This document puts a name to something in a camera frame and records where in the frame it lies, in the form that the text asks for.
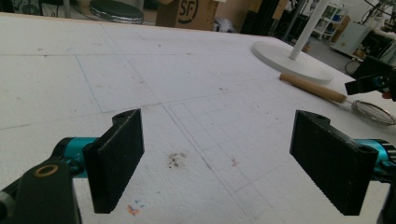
equipment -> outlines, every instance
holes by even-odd
[[[144,14],[139,8],[112,0],[92,0],[90,11],[99,18],[113,22],[142,24],[144,18]]]
[[[382,17],[383,13],[394,18],[396,13],[396,0],[379,0],[375,6],[372,3],[368,2],[368,0],[364,0],[364,1],[368,3],[372,8],[368,11],[369,14],[367,18],[364,21],[362,21],[363,24],[370,19],[374,19],[376,17]],[[388,12],[385,11],[387,6],[393,7],[391,14],[388,14]]]
[[[365,119],[372,121],[375,124],[382,126],[389,126],[396,124],[396,118],[393,115],[391,115],[387,110],[377,105],[373,105],[359,100],[350,102],[348,101],[347,97],[344,94],[338,91],[328,89],[316,83],[301,78],[293,77],[291,75],[281,74],[279,79],[287,81],[291,85],[301,90],[313,93],[320,98],[334,101],[338,104],[343,104],[345,102],[348,102],[351,104],[352,110],[355,113],[357,113],[359,116],[362,116]]]
[[[64,138],[49,159],[0,191],[0,223],[80,224],[73,177],[87,177],[95,213],[116,207],[144,153],[140,109],[99,138]]]
[[[390,183],[377,223],[396,223],[396,148],[384,140],[354,140],[330,120],[297,110],[290,154],[345,216],[357,216],[370,180]]]
[[[233,22],[220,17],[215,18],[215,22],[213,23],[213,31],[232,34],[236,33],[235,29],[233,28]]]
[[[387,63],[368,56],[353,76],[356,80],[346,83],[348,95],[369,91],[390,91],[396,101],[396,70]]]

textured rubber pad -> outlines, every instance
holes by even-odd
[[[94,211],[110,213],[144,153],[140,109],[114,117],[113,127],[83,153]]]
[[[297,110],[290,154],[345,216],[357,216],[377,151],[356,143],[321,115]]]

white table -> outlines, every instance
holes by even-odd
[[[115,211],[96,215],[87,180],[75,180],[84,223],[375,223],[389,186],[371,183],[361,215],[342,216],[289,154],[294,113],[393,145],[395,127],[279,81],[250,51],[278,40],[12,14],[0,30],[0,188],[62,138],[100,136],[142,108],[146,153]],[[351,79],[333,72],[328,87],[345,93]],[[378,92],[349,99],[396,114]]]

gray stool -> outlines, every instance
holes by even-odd
[[[112,0],[93,0],[90,11],[95,16],[107,21],[142,24],[143,12],[138,8]]]

white shelf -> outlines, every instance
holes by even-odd
[[[330,38],[332,38],[332,36],[335,34],[335,31],[337,29],[334,29],[329,32],[327,31],[329,25],[341,24],[345,19],[347,13],[348,13],[348,9],[344,7],[339,7],[335,4],[329,4],[322,15],[322,18],[319,20],[317,27],[314,29],[313,33],[319,34],[318,39],[321,39],[323,36],[329,36]],[[336,15],[340,16],[339,21],[334,21],[332,19]]]

